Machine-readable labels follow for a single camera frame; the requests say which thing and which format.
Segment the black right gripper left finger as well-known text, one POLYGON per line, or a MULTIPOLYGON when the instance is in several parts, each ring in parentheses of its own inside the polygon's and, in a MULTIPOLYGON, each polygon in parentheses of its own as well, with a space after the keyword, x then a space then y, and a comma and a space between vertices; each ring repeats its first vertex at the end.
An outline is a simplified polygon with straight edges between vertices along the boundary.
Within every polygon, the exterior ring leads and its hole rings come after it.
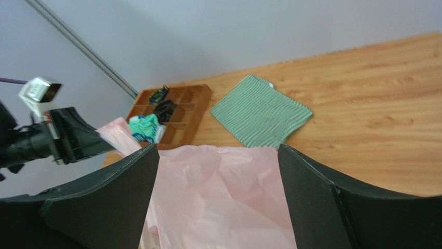
POLYGON ((1 199, 1 248, 137 248, 159 165, 149 145, 37 195, 1 199))

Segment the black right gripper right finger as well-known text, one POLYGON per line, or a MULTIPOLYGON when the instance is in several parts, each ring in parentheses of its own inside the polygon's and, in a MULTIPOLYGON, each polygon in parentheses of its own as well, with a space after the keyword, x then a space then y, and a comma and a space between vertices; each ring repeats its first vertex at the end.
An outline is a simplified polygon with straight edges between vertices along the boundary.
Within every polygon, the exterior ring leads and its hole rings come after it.
POLYGON ((285 144, 278 162, 298 248, 441 248, 441 196, 377 187, 285 144))

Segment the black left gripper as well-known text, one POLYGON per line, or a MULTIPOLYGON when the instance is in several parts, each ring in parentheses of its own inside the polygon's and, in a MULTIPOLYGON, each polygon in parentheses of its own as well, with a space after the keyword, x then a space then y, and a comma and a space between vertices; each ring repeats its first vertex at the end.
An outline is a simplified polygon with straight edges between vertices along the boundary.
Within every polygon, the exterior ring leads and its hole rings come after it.
POLYGON ((74 107, 47 110, 40 124, 57 164, 70 164, 114 150, 96 129, 80 117, 74 107))

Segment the pink plastic bag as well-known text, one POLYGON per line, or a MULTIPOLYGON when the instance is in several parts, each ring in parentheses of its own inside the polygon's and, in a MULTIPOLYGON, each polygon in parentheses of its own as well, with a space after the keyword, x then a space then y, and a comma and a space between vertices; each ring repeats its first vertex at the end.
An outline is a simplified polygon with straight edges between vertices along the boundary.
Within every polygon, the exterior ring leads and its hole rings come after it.
POLYGON ((295 248, 272 147, 159 151, 140 248, 295 248))

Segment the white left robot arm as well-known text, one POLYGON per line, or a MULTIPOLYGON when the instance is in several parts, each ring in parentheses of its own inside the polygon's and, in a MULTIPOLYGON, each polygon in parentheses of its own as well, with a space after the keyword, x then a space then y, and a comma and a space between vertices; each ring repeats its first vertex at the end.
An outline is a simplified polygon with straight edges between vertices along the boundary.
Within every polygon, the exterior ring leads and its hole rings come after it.
POLYGON ((38 159, 53 157, 57 164, 70 164, 114 150, 74 107, 53 109, 45 116, 48 120, 18 128, 1 105, 1 168, 17 174, 38 159))

